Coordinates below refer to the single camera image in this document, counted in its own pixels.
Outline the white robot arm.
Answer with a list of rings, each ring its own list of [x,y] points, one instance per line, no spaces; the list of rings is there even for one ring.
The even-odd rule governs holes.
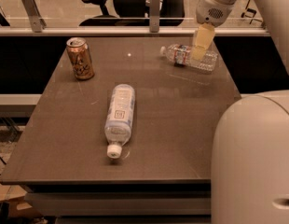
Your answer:
[[[199,0],[198,23],[223,24],[237,0]],[[255,0],[289,73],[289,0]],[[211,224],[289,224],[289,91],[249,95],[218,122]]]

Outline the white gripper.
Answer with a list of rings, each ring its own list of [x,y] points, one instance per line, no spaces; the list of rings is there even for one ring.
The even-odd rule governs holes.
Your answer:
[[[215,36],[214,26],[222,25],[229,16],[233,4],[218,0],[199,0],[196,6],[196,19],[200,26],[193,38],[191,58],[201,61]]]

